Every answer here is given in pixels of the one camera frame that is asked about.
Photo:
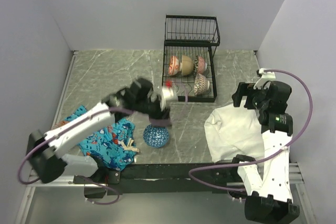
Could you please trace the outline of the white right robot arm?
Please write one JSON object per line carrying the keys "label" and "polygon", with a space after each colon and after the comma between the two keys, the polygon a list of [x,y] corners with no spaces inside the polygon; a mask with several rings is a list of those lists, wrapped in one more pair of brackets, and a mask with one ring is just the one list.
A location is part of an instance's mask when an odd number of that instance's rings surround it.
{"label": "white right robot arm", "polygon": [[289,183],[289,147],[292,140],[293,119],[286,113],[292,88],[280,81],[269,81],[254,89],[254,84],[241,82],[232,95],[233,105],[239,107],[246,97],[244,107],[258,111],[264,156],[263,174],[258,172],[254,158],[237,155],[238,161],[230,168],[231,178],[243,181],[246,189],[244,213],[247,220],[258,223],[291,223],[300,215],[300,208],[292,202]]}

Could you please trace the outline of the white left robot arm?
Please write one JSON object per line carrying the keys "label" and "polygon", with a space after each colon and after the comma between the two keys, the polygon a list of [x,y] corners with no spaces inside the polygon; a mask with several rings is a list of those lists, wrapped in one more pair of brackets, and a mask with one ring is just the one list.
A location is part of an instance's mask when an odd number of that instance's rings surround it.
{"label": "white left robot arm", "polygon": [[53,182],[64,174],[84,176],[93,183],[101,182],[105,170],[100,167],[97,159],[70,155],[68,151],[92,133],[134,112],[148,115],[154,126],[170,126],[169,102],[178,99],[175,88],[165,84],[158,94],[152,93],[152,82],[138,78],[129,87],[107,95],[73,121],[45,133],[33,131],[28,137],[24,161],[30,163],[37,174],[37,180],[44,184]]}

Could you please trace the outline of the grey floral patterned bowl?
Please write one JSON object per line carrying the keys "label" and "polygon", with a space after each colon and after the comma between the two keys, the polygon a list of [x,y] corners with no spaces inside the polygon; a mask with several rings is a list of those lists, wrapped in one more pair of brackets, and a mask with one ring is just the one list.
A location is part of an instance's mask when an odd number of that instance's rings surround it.
{"label": "grey floral patterned bowl", "polygon": [[183,55],[180,62],[180,71],[182,76],[188,76],[193,73],[194,63],[191,57]]}

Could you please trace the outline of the black wire dish rack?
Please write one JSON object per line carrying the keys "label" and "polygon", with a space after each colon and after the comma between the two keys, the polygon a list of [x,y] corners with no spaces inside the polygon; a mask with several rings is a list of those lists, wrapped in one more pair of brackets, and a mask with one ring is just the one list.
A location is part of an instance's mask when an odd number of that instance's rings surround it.
{"label": "black wire dish rack", "polygon": [[[163,50],[162,84],[172,82],[178,100],[190,102],[214,102],[217,97],[214,54],[220,45],[221,37],[215,16],[166,15]],[[170,76],[170,58],[182,56],[192,60],[203,58],[206,66],[203,75],[209,81],[209,89],[204,94],[194,93],[195,71],[183,76],[181,72]]]}

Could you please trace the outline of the red geometric patterned bowl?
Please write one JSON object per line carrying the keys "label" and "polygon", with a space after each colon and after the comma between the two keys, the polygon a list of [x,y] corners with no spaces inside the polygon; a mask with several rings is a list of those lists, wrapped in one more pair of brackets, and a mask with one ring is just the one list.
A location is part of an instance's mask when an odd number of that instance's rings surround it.
{"label": "red geometric patterned bowl", "polygon": [[195,95],[202,95],[208,91],[210,86],[209,80],[202,74],[197,73],[194,80],[194,93]]}

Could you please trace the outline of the orange floral patterned bowl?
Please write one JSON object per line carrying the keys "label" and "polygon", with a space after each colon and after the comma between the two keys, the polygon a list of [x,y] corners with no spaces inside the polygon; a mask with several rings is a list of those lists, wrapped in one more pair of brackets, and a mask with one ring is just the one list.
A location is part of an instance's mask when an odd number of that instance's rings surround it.
{"label": "orange floral patterned bowl", "polygon": [[169,76],[174,76],[178,74],[181,71],[181,65],[182,62],[179,60],[177,56],[171,56],[168,71]]}

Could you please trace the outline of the orange diamond patterned bowl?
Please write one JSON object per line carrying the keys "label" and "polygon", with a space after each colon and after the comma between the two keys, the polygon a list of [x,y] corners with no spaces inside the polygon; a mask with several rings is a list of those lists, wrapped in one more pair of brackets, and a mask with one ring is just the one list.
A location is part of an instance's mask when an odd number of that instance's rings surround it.
{"label": "orange diamond patterned bowl", "polygon": [[57,129],[59,127],[62,127],[64,125],[68,124],[68,123],[69,123],[69,121],[62,120],[62,121],[56,123],[55,125],[53,125],[52,128],[51,128],[51,130]]}

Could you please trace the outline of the blue triangle patterned bowl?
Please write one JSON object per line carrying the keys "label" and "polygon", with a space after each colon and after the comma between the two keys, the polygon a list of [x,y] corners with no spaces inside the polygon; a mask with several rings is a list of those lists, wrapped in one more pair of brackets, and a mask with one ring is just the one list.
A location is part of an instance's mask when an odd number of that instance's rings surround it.
{"label": "blue triangle patterned bowl", "polygon": [[144,142],[153,148],[162,148],[169,141],[169,132],[165,127],[148,125],[143,131]]}

